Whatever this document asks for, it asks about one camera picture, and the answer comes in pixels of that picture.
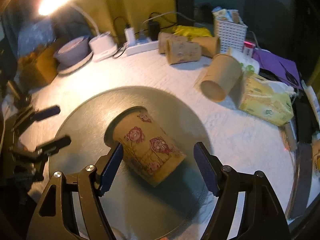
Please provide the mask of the patterned brown paper cup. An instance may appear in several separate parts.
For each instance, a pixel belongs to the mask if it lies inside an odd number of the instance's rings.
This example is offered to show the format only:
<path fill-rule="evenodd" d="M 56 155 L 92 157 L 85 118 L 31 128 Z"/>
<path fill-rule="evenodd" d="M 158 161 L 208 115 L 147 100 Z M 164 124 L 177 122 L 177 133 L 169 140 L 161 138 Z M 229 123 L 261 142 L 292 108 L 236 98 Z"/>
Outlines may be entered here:
<path fill-rule="evenodd" d="M 107 146 L 121 143 L 123 161 L 153 187 L 163 182 L 186 158 L 142 106 L 117 115 L 107 127 L 104 141 Z"/>

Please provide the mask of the white green printed cup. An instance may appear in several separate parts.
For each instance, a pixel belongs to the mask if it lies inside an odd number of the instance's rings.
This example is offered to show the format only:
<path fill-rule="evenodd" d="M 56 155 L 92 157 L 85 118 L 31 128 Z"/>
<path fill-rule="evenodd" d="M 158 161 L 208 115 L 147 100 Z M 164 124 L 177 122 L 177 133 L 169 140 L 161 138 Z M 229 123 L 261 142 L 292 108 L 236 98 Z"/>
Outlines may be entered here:
<path fill-rule="evenodd" d="M 227 54 L 234 57 L 240 63 L 243 72 L 259 74 L 260 64 L 257 60 L 231 47 L 228 48 Z"/>

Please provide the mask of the plain brown cup lying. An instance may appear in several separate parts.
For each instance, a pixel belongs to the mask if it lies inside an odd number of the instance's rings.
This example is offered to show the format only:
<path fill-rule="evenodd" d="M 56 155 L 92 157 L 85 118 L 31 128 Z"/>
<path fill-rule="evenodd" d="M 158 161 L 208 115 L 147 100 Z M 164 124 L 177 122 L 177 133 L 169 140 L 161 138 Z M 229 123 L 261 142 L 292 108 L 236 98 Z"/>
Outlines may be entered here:
<path fill-rule="evenodd" d="M 208 99 L 223 101 L 242 75 L 240 63 L 231 55 L 217 54 L 212 59 L 200 83 L 201 92 Z"/>

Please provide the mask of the patterned cup front lying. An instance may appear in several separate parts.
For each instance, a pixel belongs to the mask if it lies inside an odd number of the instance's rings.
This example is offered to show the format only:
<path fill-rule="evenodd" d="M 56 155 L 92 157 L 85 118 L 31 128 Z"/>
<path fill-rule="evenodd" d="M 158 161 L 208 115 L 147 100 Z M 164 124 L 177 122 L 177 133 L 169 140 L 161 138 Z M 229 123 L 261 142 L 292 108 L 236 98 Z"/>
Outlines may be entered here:
<path fill-rule="evenodd" d="M 167 40 L 165 48 L 168 64 L 199 61 L 202 49 L 198 43 L 189 41 Z"/>

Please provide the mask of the dark phone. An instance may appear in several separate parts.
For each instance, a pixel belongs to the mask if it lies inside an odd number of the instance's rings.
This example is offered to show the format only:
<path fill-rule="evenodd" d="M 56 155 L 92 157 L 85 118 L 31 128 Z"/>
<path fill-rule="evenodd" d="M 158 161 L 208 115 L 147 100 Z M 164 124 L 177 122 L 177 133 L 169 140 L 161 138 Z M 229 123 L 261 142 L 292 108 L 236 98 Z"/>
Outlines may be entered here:
<path fill-rule="evenodd" d="M 301 216 L 309 200 L 312 178 L 312 147 L 299 143 L 295 152 L 295 177 L 293 182 L 289 219 Z"/>

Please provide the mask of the cardboard box with fruit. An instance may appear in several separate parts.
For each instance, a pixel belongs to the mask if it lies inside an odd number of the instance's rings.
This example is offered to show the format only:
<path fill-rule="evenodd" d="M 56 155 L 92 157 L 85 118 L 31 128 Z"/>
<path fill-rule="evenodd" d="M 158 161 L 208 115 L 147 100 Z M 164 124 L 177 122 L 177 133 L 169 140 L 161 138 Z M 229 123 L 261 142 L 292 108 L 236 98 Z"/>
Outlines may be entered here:
<path fill-rule="evenodd" d="M 42 88 L 49 85 L 57 76 L 57 60 L 54 53 L 57 43 L 39 45 L 28 55 L 18 59 L 20 82 L 26 90 Z"/>

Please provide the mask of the white plate under bowl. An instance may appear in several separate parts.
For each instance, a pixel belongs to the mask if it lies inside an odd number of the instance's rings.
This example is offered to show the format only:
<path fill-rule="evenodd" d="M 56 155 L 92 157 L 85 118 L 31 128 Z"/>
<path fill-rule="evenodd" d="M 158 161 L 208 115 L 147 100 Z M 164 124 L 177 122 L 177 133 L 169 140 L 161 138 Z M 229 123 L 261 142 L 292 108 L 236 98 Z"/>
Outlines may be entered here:
<path fill-rule="evenodd" d="M 93 56 L 93 52 L 90 52 L 85 58 L 83 58 L 81 61 L 78 63 L 67 67 L 60 63 L 57 67 L 57 73 L 59 75 L 69 75 L 72 74 L 73 72 L 77 71 L 78 69 L 82 68 L 85 64 L 87 64 Z"/>

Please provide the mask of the white tablecloth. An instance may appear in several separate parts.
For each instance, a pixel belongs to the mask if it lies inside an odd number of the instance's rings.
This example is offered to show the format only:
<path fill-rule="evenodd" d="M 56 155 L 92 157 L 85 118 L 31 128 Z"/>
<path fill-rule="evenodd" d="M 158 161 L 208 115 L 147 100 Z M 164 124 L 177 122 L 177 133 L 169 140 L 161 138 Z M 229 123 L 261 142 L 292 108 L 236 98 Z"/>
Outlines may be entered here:
<path fill-rule="evenodd" d="M 204 233 L 217 199 L 192 158 L 198 141 L 239 172 L 263 171 L 287 209 L 294 168 L 284 131 L 238 110 L 234 90 L 222 102 L 207 99 L 197 84 L 209 64 L 203 57 L 171 66 L 154 50 L 92 61 L 57 76 L 33 95 L 36 108 L 58 105 L 61 112 L 31 125 L 21 141 L 34 149 L 57 133 L 69 134 L 71 145 L 54 155 L 44 172 L 76 172 L 108 152 L 104 133 L 118 113 L 134 105 L 146 107 L 187 157 L 157 187 L 121 164 L 101 203 L 111 225 L 127 239 L 199 239 Z"/>

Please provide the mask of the purple bowl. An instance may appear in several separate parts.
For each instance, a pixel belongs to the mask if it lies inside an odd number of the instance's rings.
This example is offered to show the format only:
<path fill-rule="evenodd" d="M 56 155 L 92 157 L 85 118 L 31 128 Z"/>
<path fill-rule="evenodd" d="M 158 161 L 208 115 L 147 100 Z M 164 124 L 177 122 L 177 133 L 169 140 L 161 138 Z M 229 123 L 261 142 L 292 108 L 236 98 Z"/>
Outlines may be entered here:
<path fill-rule="evenodd" d="M 67 67 L 75 65 L 89 54 L 88 40 L 86 35 L 69 41 L 54 53 L 54 58 Z"/>

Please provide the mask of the white desk lamp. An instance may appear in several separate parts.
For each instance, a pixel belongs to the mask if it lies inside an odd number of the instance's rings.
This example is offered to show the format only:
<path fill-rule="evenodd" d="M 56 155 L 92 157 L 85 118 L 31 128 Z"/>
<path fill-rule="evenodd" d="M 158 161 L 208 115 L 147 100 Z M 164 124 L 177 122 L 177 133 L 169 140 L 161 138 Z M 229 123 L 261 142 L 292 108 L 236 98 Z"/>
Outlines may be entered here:
<path fill-rule="evenodd" d="M 114 42 L 111 32 L 107 31 L 105 33 L 101 33 L 95 20 L 93 20 L 89 13 L 77 5 L 73 0 L 41 0 L 38 13 L 41 16 L 48 16 L 55 13 L 65 5 L 70 6 L 84 16 L 94 29 L 95 37 L 88 43 L 91 51 L 93 52 L 93 61 L 99 62 L 112 57 L 117 53 L 118 47 Z"/>

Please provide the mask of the yellow curtain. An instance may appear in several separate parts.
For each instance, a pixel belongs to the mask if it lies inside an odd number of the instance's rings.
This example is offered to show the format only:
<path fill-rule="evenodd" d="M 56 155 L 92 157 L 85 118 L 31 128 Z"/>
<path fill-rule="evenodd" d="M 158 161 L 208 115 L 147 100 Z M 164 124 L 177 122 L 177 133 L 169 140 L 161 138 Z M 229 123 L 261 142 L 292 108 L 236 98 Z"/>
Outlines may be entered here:
<path fill-rule="evenodd" d="M 153 12 L 176 10 L 176 0 L 73 0 L 97 24 L 99 31 L 110 31 L 114 36 L 124 35 L 124 21 L 135 31 Z"/>

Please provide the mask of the black scissors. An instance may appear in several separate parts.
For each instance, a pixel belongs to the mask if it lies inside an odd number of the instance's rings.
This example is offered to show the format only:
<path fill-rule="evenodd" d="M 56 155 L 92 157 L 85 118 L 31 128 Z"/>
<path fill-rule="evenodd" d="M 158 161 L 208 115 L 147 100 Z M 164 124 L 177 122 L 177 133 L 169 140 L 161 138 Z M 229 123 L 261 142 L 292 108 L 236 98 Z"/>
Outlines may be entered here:
<path fill-rule="evenodd" d="M 289 81 L 291 84 L 298 86 L 299 83 L 297 79 L 284 67 L 284 65 L 280 62 L 280 65 L 282 66 L 283 70 L 285 71 L 285 76 L 287 81 Z"/>

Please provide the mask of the purple cloth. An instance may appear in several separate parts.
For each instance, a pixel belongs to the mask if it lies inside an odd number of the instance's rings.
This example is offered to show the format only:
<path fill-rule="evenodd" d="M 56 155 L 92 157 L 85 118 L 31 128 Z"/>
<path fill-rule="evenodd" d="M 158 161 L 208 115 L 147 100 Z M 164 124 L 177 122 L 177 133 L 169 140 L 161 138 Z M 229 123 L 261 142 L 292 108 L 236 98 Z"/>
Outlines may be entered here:
<path fill-rule="evenodd" d="M 279 81 L 292 86 L 296 89 L 302 89 L 300 75 L 296 66 L 296 63 L 279 57 L 268 50 L 255 49 L 253 52 L 253 59 L 257 60 L 260 64 L 260 70 L 267 70 L 271 72 Z M 283 70 L 280 62 L 284 67 L 297 79 L 299 85 L 295 86 L 287 81 L 285 71 Z"/>

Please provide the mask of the yellow plastic bag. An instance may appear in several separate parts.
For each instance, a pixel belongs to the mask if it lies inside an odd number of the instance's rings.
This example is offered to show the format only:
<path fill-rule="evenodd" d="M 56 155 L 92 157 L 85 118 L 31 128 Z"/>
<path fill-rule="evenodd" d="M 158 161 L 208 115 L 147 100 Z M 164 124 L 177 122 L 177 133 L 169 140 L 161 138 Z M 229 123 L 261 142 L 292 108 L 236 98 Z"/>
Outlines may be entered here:
<path fill-rule="evenodd" d="M 185 25 L 178 25 L 174 27 L 173 34 L 178 36 L 184 36 L 189 41 L 196 37 L 212 37 L 211 32 L 205 27 L 198 28 Z"/>

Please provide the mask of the white basket with packets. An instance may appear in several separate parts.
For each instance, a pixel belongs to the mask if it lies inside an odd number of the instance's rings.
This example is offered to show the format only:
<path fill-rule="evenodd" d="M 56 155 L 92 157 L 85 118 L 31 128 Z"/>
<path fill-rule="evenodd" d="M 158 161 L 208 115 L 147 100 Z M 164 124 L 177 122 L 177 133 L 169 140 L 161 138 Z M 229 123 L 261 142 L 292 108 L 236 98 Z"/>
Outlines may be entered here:
<path fill-rule="evenodd" d="M 214 18 L 214 36 L 220 39 L 220 52 L 227 53 L 229 48 L 242 51 L 247 33 L 244 24 L 236 9 L 222 9 L 216 7 L 212 10 Z"/>

